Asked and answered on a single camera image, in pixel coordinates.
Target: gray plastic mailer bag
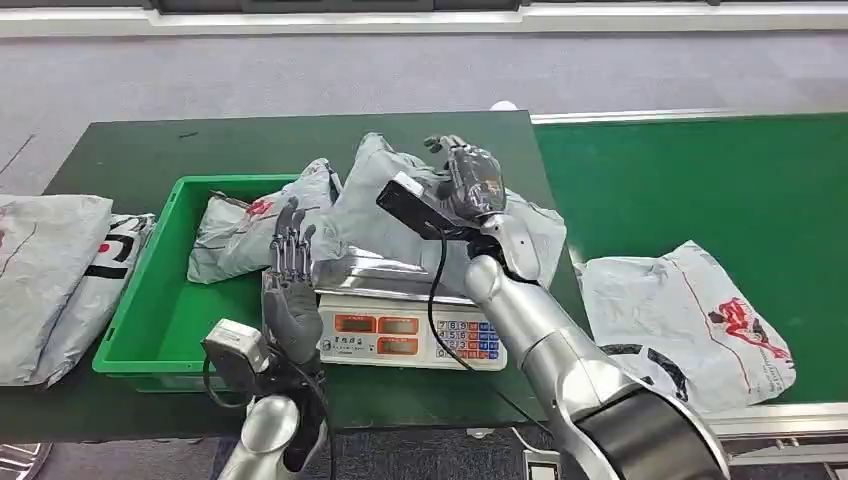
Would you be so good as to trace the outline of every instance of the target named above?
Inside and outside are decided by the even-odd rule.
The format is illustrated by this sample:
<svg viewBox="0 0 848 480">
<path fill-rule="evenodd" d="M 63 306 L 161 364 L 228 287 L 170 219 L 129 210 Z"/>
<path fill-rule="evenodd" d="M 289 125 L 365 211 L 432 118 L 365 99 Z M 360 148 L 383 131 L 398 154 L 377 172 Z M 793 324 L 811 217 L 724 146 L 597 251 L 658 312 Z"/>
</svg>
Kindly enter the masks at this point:
<svg viewBox="0 0 848 480">
<path fill-rule="evenodd" d="M 0 195 L 0 385 L 28 381 L 109 230 L 112 200 Z"/>
<path fill-rule="evenodd" d="M 38 368 L 22 385 L 50 387 L 76 366 L 112 318 L 154 224 L 153 214 L 112 215 L 109 233 L 56 320 Z"/>
<path fill-rule="evenodd" d="M 306 210 L 303 232 L 332 205 L 340 189 L 341 182 L 330 162 L 319 158 L 307 165 L 297 180 L 250 205 L 213 195 L 197 229 L 186 278 L 195 283 L 215 283 L 267 267 L 277 216 L 289 199 L 297 198 L 298 208 Z"/>
<path fill-rule="evenodd" d="M 428 189 L 449 179 L 418 157 L 396 152 L 382 135 L 365 135 L 342 194 L 320 219 L 312 244 L 315 261 L 341 258 L 347 247 L 354 246 L 385 258 L 419 265 L 429 272 L 436 271 L 441 244 L 423 240 L 377 205 L 377 196 L 398 172 L 405 172 Z M 526 224 L 542 266 L 539 283 L 547 287 L 556 273 L 565 243 L 565 223 L 556 211 L 528 202 L 509 189 L 506 192 L 506 213 Z M 442 283 L 464 295 L 469 262 L 466 242 L 449 241 Z"/>
</svg>

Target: polybag package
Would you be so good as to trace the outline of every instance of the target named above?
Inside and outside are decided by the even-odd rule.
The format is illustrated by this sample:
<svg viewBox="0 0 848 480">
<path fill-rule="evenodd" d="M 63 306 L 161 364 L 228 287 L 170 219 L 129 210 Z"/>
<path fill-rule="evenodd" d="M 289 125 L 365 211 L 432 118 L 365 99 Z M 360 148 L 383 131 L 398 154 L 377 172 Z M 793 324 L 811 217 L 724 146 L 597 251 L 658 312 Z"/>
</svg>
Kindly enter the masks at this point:
<svg viewBox="0 0 848 480">
<path fill-rule="evenodd" d="M 301 224 L 301 231 L 305 231 L 316 223 L 322 209 L 332 205 L 340 189 L 341 182 L 330 162 L 320 158 L 279 192 L 249 205 L 213 194 L 198 227 L 186 277 L 191 282 L 214 283 L 267 267 L 277 215 L 289 198 L 297 197 L 298 208 L 306 209 Z"/>
<path fill-rule="evenodd" d="M 317 226 L 312 244 L 315 261 L 341 258 L 347 247 L 354 246 L 385 258 L 419 265 L 430 272 L 436 271 L 441 244 L 423 240 L 377 205 L 377 195 L 398 172 L 405 172 L 428 189 L 449 179 L 419 158 L 396 152 L 382 135 L 365 135 L 342 194 Z M 509 189 L 506 193 L 506 213 L 527 225 L 542 266 L 539 283 L 547 287 L 556 273 L 565 242 L 562 217 L 554 210 L 524 200 Z M 467 242 L 449 241 L 442 283 L 464 294 L 469 262 Z"/>
<path fill-rule="evenodd" d="M 112 215 L 109 233 L 59 315 L 38 368 L 24 384 L 50 387 L 76 366 L 112 317 L 154 221 L 153 214 Z"/>
<path fill-rule="evenodd" d="M 109 230 L 112 200 L 0 195 L 0 385 L 26 382 Z"/>
<path fill-rule="evenodd" d="M 695 242 L 578 268 L 595 342 L 695 410 L 745 407 L 795 382 L 786 342 Z"/>
</svg>

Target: robotic hand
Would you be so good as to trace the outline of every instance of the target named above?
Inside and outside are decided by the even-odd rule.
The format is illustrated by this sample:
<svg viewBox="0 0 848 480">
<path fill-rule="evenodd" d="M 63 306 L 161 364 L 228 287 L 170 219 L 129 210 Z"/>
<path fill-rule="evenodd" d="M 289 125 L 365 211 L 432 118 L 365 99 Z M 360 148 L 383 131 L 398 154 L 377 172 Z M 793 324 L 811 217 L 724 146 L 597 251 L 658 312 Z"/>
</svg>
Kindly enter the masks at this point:
<svg viewBox="0 0 848 480">
<path fill-rule="evenodd" d="M 230 389 L 254 399 L 220 479 L 294 479 L 329 433 L 315 348 L 322 322 L 308 268 L 315 227 L 301 236 L 297 204 L 277 217 L 271 267 L 262 272 L 262 332 L 222 319 L 202 342 Z"/>
<path fill-rule="evenodd" d="M 622 370 L 537 283 L 532 238 L 504 213 L 497 160 L 456 136 L 425 145 L 448 150 L 451 181 L 430 192 L 399 173 L 377 203 L 424 239 L 469 242 L 467 293 L 530 380 L 560 453 L 591 480 L 729 479 L 704 422 Z"/>
</svg>

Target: digital weighing scale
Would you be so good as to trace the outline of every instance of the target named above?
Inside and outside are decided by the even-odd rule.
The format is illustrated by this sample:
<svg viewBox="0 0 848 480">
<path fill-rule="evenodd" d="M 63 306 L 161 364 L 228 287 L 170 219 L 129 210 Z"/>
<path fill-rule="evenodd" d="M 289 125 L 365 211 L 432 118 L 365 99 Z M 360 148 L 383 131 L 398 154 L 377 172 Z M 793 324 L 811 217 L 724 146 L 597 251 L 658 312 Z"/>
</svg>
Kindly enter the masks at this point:
<svg viewBox="0 0 848 480">
<path fill-rule="evenodd" d="M 322 362 L 464 368 L 436 342 L 426 302 L 324 294 L 318 312 L 324 322 Z M 448 347 L 475 370 L 506 367 L 506 349 L 476 307 L 435 304 L 433 321 Z"/>
</svg>

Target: green plastic crate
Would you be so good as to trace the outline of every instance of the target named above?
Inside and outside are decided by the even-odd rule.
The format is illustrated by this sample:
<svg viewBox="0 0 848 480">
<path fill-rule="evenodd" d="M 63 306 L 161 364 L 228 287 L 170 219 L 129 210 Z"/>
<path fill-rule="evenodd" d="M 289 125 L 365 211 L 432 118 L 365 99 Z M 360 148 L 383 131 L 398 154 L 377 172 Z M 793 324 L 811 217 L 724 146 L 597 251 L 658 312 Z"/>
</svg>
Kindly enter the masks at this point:
<svg viewBox="0 0 848 480">
<path fill-rule="evenodd" d="M 100 343 L 94 370 L 126 379 L 140 392 L 202 391 L 200 341 L 215 323 L 229 318 L 258 326 L 261 321 L 259 272 L 211 285 L 186 280 L 210 192 L 251 202 L 297 178 L 221 175 L 177 181 Z M 223 388 L 214 376 L 213 386 Z"/>
</svg>

